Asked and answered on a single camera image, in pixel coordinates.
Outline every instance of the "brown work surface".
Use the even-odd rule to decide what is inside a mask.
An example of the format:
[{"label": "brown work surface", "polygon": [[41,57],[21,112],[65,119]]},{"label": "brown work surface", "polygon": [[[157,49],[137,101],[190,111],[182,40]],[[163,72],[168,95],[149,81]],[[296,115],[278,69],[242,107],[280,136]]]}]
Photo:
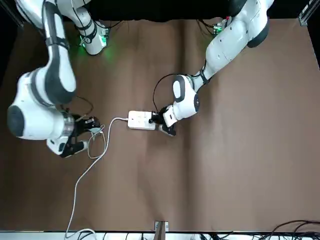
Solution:
[{"label": "brown work surface", "polygon": [[[196,73],[210,41],[194,20],[131,21],[89,56],[76,46],[74,26],[66,28],[77,94],[106,125],[130,110],[153,110],[156,82]],[[0,91],[1,230],[65,230],[74,185],[92,162],[85,152],[62,159],[44,141],[7,130],[17,79],[46,61],[43,41],[27,27]],[[159,85],[159,108],[173,100],[171,84]],[[265,42],[246,48],[199,98],[199,113],[178,123],[177,137],[113,125],[107,154],[78,185],[71,229],[149,231],[166,220],[171,231],[271,231],[319,218],[320,72],[307,28],[272,20]],[[75,98],[70,107],[84,113],[89,106]],[[94,145],[98,154],[102,140]]]}]

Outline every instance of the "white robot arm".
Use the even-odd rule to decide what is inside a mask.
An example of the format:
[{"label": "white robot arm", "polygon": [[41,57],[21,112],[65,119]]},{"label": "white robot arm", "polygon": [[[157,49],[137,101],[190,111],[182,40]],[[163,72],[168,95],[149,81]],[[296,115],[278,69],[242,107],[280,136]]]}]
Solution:
[{"label": "white robot arm", "polygon": [[7,124],[16,137],[46,140],[55,154],[67,157],[66,152],[72,155],[86,148],[85,142],[72,143],[71,137],[77,137],[100,124],[96,118],[79,119],[78,115],[56,109],[55,105],[69,103],[76,93],[63,18],[55,0],[43,0],[41,4],[32,6],[32,14],[28,13],[33,18],[27,19],[34,21],[36,26],[39,26],[41,19],[49,60],[44,67],[20,77],[17,94],[7,111]]},{"label": "white robot arm", "polygon": [[173,125],[196,114],[200,107],[197,92],[210,82],[219,70],[230,63],[246,46],[254,48],[269,32],[267,10],[274,0],[231,0],[242,6],[229,25],[210,42],[205,53],[205,65],[196,75],[177,75],[173,81],[173,104],[153,113],[150,122],[160,124],[160,130],[175,135]]}]

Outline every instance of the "white power strip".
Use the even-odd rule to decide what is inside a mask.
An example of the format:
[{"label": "white power strip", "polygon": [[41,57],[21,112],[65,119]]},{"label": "white power strip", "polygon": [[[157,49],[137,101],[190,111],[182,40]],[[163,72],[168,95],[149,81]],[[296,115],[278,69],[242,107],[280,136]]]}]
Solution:
[{"label": "white power strip", "polygon": [[149,123],[151,116],[150,111],[129,111],[128,127],[130,129],[155,130],[156,124]]}]

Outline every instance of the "black cable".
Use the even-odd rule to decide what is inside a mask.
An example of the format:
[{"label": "black cable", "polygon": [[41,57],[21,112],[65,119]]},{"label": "black cable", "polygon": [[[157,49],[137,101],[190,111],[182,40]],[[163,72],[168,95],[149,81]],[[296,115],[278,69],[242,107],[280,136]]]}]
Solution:
[{"label": "black cable", "polygon": [[156,89],[157,89],[159,83],[160,83],[163,79],[165,79],[166,77],[169,77],[169,76],[173,76],[173,75],[184,75],[184,74],[180,74],[180,73],[170,73],[170,74],[167,74],[167,75],[163,76],[163,77],[156,83],[156,85],[155,85],[155,87],[154,87],[153,94],[152,94],[152,101],[153,101],[153,105],[154,105],[157,113],[158,113],[159,111],[158,111],[157,105],[156,105],[156,103],[155,103],[155,93],[156,93]]},{"label": "black cable", "polygon": [[[203,66],[202,71],[204,71],[204,70],[206,69],[206,65],[207,65],[207,60],[204,61],[204,66]],[[159,83],[160,83],[163,79],[165,79],[165,78],[167,78],[167,77],[169,77],[169,76],[173,76],[173,75],[184,75],[184,76],[186,76],[186,74],[181,74],[181,73],[170,73],[170,74],[167,74],[167,75],[163,76],[163,77],[156,83],[156,85],[155,85],[155,87],[154,87],[154,89],[153,89],[152,101],[153,101],[153,105],[154,105],[157,113],[159,112],[159,110],[158,110],[158,108],[157,108],[157,105],[156,105],[156,103],[155,103],[155,93],[156,93],[157,86],[159,85]],[[196,77],[199,77],[199,76],[200,76],[200,73],[198,73],[197,75],[191,75],[191,77],[193,77],[193,78],[196,78]]]},{"label": "black cable", "polygon": [[95,24],[97,24],[100,28],[102,28],[102,29],[112,29],[113,27],[115,27],[115,26],[117,26],[119,23],[121,23],[122,22],[122,20],[121,21],[118,21],[116,24],[114,24],[114,25],[112,25],[112,26],[101,26],[101,25],[99,25],[98,23],[95,23]]},{"label": "black cable", "polygon": [[227,235],[225,235],[225,236],[223,236],[223,237],[220,237],[220,239],[222,240],[222,239],[225,239],[226,237],[228,237],[228,236],[230,236],[231,234],[233,234],[234,233],[234,231],[231,231],[231,232],[229,232]]},{"label": "black cable", "polygon": [[83,29],[83,31],[84,31],[84,37],[86,38],[86,37],[87,37],[87,33],[86,33],[86,30],[84,29],[85,26],[84,26],[84,24],[82,23],[82,21],[80,20],[77,12],[76,12],[76,10],[75,10],[75,8],[74,8],[73,6],[72,6],[72,9],[73,9],[74,14],[75,14],[76,17],[78,18],[79,22],[81,23],[82,29]]},{"label": "black cable", "polygon": [[89,115],[94,110],[94,105],[92,104],[92,102],[90,102],[88,99],[84,98],[83,96],[77,95],[76,97],[79,99],[82,99],[83,101],[87,102],[90,105],[90,110],[87,113],[85,113],[86,116]]},{"label": "black cable", "polygon": [[209,37],[213,36],[213,32],[210,32],[206,26],[205,26],[205,29],[209,32],[209,34],[207,32],[204,32],[204,30],[202,29],[202,27],[200,25],[199,20],[196,20],[196,23],[198,24],[198,27],[200,29],[200,32],[201,32],[202,36],[204,36],[204,35],[209,36]]},{"label": "black cable", "polygon": [[82,239],[88,237],[89,235],[91,235],[91,234],[93,234],[93,233],[92,233],[92,232],[89,232],[87,235],[85,235],[85,236],[83,236],[82,238],[80,238],[81,234],[82,234],[82,232],[79,234],[77,240],[82,240]]},{"label": "black cable", "polygon": [[94,24],[96,24],[97,26],[99,26],[99,27],[102,28],[102,29],[111,29],[111,28],[117,26],[119,23],[121,23],[122,20],[119,21],[119,22],[117,22],[116,24],[114,24],[114,25],[112,25],[112,26],[101,26],[101,25],[98,24],[96,21],[93,21],[93,22],[94,22]]},{"label": "black cable", "polygon": [[309,220],[293,220],[293,221],[288,221],[288,222],[285,222],[285,223],[282,223],[278,226],[276,226],[273,231],[263,237],[260,238],[260,240],[265,240],[266,238],[269,237],[269,239],[274,235],[275,231],[285,225],[288,225],[288,224],[293,224],[293,223],[308,223],[308,224],[317,224],[317,225],[320,225],[320,221],[309,221]]},{"label": "black cable", "polygon": [[199,19],[199,22],[202,23],[204,26],[206,26],[206,27],[208,27],[208,28],[211,28],[211,29],[214,28],[214,26],[205,23],[205,21],[204,21],[203,19]]}]

